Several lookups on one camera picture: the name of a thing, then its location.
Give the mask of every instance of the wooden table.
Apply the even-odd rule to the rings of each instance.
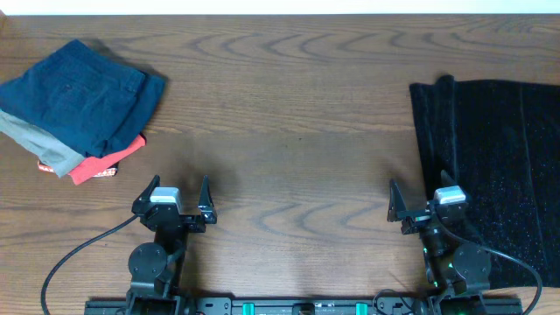
[[[39,314],[48,271],[129,218],[154,174],[195,212],[210,176],[219,224],[190,238],[195,294],[416,291],[421,243],[386,221],[389,179],[424,193],[409,84],[559,84],[559,34],[554,16],[9,17],[0,82],[77,38],[168,85],[148,145],[115,178],[74,186],[0,136],[0,313]],[[51,282],[52,313],[123,297],[129,254],[151,239],[135,222],[73,257]],[[534,288],[499,293],[528,305]],[[559,296],[546,289],[535,313],[559,313]]]

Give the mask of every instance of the sparkly black fabric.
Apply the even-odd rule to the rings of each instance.
[[[426,194],[446,170],[472,197],[455,231],[520,258],[560,286],[560,87],[503,80],[413,84],[410,95]],[[494,258],[492,288],[535,286]]]

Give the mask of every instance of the folded clothes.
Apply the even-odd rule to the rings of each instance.
[[[84,157],[125,150],[149,121],[164,81],[73,40],[0,86],[0,109]]]
[[[130,146],[126,150],[119,151],[117,153],[112,153],[103,158],[88,157],[80,165],[76,166],[72,171],[68,173],[72,177],[73,182],[79,185],[88,179],[91,179],[99,172],[103,172],[111,165],[114,165],[118,161],[126,158],[134,151],[142,148],[146,145],[146,140],[143,136],[136,136],[136,139],[132,141]]]
[[[118,170],[119,170],[119,167],[118,167],[118,166],[119,166],[118,163],[117,163],[117,164],[113,164],[113,165],[111,165],[109,168],[107,168],[107,169],[105,169],[105,170],[103,170],[103,171],[100,171],[100,172],[98,172],[97,174],[95,174],[94,177],[113,177],[113,176],[116,175],[116,173],[117,173]],[[41,162],[41,161],[38,161],[38,162],[37,162],[37,167],[38,167],[38,169],[39,169],[40,171],[42,171],[42,172],[51,172],[51,173],[54,173],[54,170],[53,170],[53,168],[52,168],[51,166],[49,166],[49,165],[47,165],[47,164],[44,164],[44,163]]]
[[[0,110],[0,131],[35,154],[63,177],[86,158],[70,149],[50,133]]]

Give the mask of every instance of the waistband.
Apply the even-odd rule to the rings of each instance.
[[[121,86],[130,92],[137,92],[142,82],[144,74],[138,70],[119,65],[94,52],[78,39],[74,39],[56,51],[52,57],[57,59],[73,58],[92,67],[94,70],[114,78],[120,82]]]

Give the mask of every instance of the robotic arm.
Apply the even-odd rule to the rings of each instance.
[[[132,275],[126,301],[86,302],[85,315],[466,315],[521,314],[518,298],[482,297],[490,288],[488,248],[463,241],[447,224],[459,222],[468,198],[458,185],[436,190],[425,209],[409,210],[394,180],[388,221],[401,221],[404,235],[418,233],[423,243],[426,275],[434,289],[422,298],[403,297],[386,289],[372,299],[233,299],[190,297],[180,291],[179,276],[189,233],[206,232],[217,213],[204,177],[200,215],[181,214],[179,189],[159,186],[156,176],[132,205],[132,212],[149,230],[153,242],[138,246],[129,258]]]

